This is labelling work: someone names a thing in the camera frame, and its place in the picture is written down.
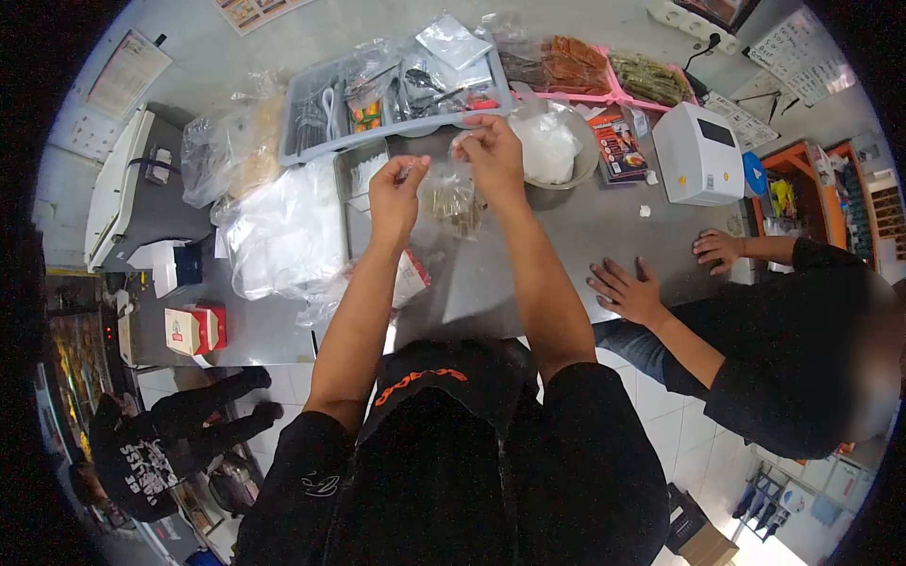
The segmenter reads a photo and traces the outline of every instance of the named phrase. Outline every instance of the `person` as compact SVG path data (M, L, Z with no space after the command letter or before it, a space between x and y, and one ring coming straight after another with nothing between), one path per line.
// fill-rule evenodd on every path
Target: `person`
M906 326L880 275L804 237L708 230L692 252L712 275L739 257L795 271L667 309L644 259L637 277L605 258L587 283L623 318L594 325L597 345L704 400L706 416L778 456L819 459L883 432L898 410Z
M235 564L649 564L666 540L660 462L620 377L596 363L588 316L526 201L519 139L500 117L467 123L479 128L462 148L506 240L531 351L415 341L381 357L430 165L391 159Z
M258 403L248 417L210 427L203 423L226 403L270 385L266 369L245 368L208 387L164 397L136 417L125 414L114 396L102 394L89 425L92 461L70 466L76 498L99 509L114 503L144 523L172 515L177 504L169 488L270 428L283 407Z

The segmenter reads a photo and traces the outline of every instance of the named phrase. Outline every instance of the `paper menu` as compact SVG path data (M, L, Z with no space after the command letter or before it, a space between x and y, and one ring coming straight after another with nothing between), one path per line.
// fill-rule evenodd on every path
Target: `paper menu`
M312 0L211 0L239 35L245 35Z
M104 65L85 102L95 110L122 120L139 96L173 61L157 45L129 30Z
M808 106L855 84L855 73L843 52L805 6L752 45L748 57Z
M730 128L737 134L741 153L751 151L772 139L780 137L780 134L773 131L763 121L716 92L712 91L707 94L704 107L727 119Z

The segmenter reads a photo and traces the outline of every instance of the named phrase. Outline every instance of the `hand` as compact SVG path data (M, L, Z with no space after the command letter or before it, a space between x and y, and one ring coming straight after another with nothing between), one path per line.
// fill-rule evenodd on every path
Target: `hand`
M654 270L643 258L638 258L638 279L612 259L604 258L604 267L592 264L592 273L597 279L589 277L588 286L604 295L598 297L598 304L611 312L616 312L624 319L641 324L653 330L670 317L670 311L660 303L660 283Z
M720 264L711 269L712 275L726 273L733 267L739 256L745 255L746 243L720 230L706 230L692 243L692 253L699 257L700 264L719 260Z
M462 140L453 158L472 164L475 187L498 217L512 211L530 210L525 200L522 142L500 116L469 116L466 124L480 125Z
M411 155L397 156L387 162L369 183L371 201L371 243L400 250L409 243L409 233L419 217L416 192L428 173L431 158ZM400 183L405 168L409 174Z

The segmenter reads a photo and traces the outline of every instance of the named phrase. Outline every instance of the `red and white box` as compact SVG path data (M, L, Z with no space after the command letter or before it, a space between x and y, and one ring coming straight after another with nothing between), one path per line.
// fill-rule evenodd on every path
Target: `red and white box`
M207 354L227 346L227 310L224 307L189 305L164 309L167 347L186 356Z

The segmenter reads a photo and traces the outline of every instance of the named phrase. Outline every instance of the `forearm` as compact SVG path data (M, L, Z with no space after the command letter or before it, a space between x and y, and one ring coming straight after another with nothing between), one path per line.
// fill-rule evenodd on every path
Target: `forearm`
M680 319L666 308L656 324L649 330L658 337L667 350L673 354L680 365L695 379L708 389L714 383L720 366L724 364L724 356L710 344L699 338L698 334L691 331Z
M361 427L383 353L401 253L399 247L369 245L314 363L312 393L304 410L336 418L351 434Z
M528 205L500 218L516 287L516 306L546 384L560 369L596 361L588 314L550 240Z
M789 235L768 235L756 238L741 238L742 257L761 259L783 265L793 264L793 248L796 238Z

